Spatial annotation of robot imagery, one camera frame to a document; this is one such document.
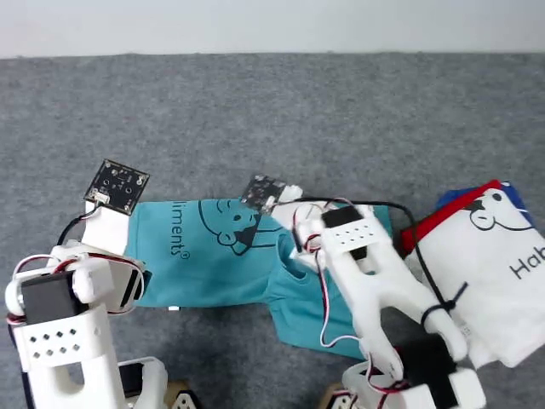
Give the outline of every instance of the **black wire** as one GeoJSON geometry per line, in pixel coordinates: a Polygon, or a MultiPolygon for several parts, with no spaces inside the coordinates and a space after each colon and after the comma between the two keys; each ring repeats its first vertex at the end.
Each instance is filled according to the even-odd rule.
{"type": "Polygon", "coordinates": [[[68,225],[65,227],[65,229],[62,231],[62,233],[59,236],[59,239],[57,240],[57,245],[63,245],[65,243],[66,236],[72,230],[78,223],[80,223],[85,217],[92,216],[98,209],[101,207],[101,203],[97,203],[95,208],[83,215],[79,215],[78,217],[72,219],[68,225]]]}
{"type": "MultiPolygon", "coordinates": [[[[317,198],[317,197],[304,197],[300,199],[294,200],[295,202],[337,202],[337,203],[346,203],[344,200],[341,199],[332,199],[332,198],[317,198]]],[[[387,207],[393,207],[395,209],[402,210],[407,218],[410,221],[410,230],[412,232],[413,240],[415,241],[415,251],[416,256],[418,257],[418,261],[422,265],[422,271],[424,272],[424,275],[426,276],[427,282],[432,287],[432,291],[439,300],[439,304],[441,308],[447,309],[450,304],[447,304],[445,301],[445,298],[441,294],[441,291],[439,291],[439,287],[435,283],[435,280],[433,279],[433,276],[429,272],[429,269],[427,268],[426,262],[424,261],[424,257],[422,256],[422,252],[420,251],[420,246],[418,245],[418,240],[416,236],[416,219],[413,216],[412,212],[407,206],[403,206],[402,204],[394,203],[394,202],[387,202],[383,200],[351,200],[352,203],[355,205],[370,205],[370,206],[387,206],[387,207]]]]}

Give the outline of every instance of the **black zip tie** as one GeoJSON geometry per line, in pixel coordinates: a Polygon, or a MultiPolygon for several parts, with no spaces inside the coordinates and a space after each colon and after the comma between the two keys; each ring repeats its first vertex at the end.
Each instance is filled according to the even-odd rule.
{"type": "Polygon", "coordinates": [[[468,289],[468,287],[469,287],[469,284],[467,283],[467,281],[464,281],[464,283],[462,284],[462,287],[460,288],[460,290],[458,290],[458,292],[456,293],[454,298],[452,298],[449,301],[445,301],[445,302],[443,302],[441,304],[433,305],[432,307],[430,307],[426,311],[424,311],[424,314],[422,314],[422,318],[420,319],[420,325],[424,326],[424,324],[426,323],[426,318],[433,311],[437,311],[438,309],[444,309],[447,313],[449,313],[454,308],[456,308],[456,303],[458,302],[460,297],[463,295],[463,293],[468,289]]]}

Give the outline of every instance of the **blue cloth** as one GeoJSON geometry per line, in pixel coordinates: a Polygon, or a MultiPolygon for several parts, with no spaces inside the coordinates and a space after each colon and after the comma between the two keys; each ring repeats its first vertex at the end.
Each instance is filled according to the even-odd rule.
{"type": "MultiPolygon", "coordinates": [[[[391,233],[386,207],[376,215],[391,233]]],[[[130,219],[128,256],[153,276],[139,305],[217,307],[264,302],[278,337],[295,346],[362,359],[358,343],[319,345],[323,322],[316,273],[290,258],[291,234],[238,199],[148,202],[130,219]]],[[[352,316],[328,275],[326,338],[353,334],[352,316]]]]}
{"type": "MultiPolygon", "coordinates": [[[[437,201],[437,204],[435,205],[435,209],[438,210],[441,207],[449,204],[451,201],[458,199],[460,196],[463,196],[466,193],[471,192],[476,187],[468,187],[466,189],[458,189],[458,190],[449,190],[443,196],[439,198],[437,201]]],[[[522,198],[519,195],[519,192],[515,187],[509,182],[509,181],[503,181],[502,182],[502,191],[505,192],[505,194],[509,197],[509,200],[511,200],[511,203],[513,203],[514,207],[516,207],[519,210],[524,210],[522,212],[522,215],[526,218],[526,220],[532,225],[532,227],[535,227],[534,221],[532,220],[530,213],[526,210],[525,203],[522,201],[522,198]]]]}

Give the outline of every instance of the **black circuit board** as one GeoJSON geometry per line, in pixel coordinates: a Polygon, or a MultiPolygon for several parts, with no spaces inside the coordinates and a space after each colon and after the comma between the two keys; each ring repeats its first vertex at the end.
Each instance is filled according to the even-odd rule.
{"type": "Polygon", "coordinates": [[[149,175],[105,159],[96,173],[85,200],[130,216],[146,187],[149,175]]]}
{"type": "Polygon", "coordinates": [[[269,176],[255,175],[242,195],[241,202],[263,214],[270,214],[286,184],[269,176]]]}

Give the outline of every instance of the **white wall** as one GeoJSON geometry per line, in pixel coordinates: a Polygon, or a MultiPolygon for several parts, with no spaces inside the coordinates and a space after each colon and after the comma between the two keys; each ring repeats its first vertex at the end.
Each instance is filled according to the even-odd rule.
{"type": "Polygon", "coordinates": [[[0,57],[543,50],[545,0],[0,0],[0,57]]]}

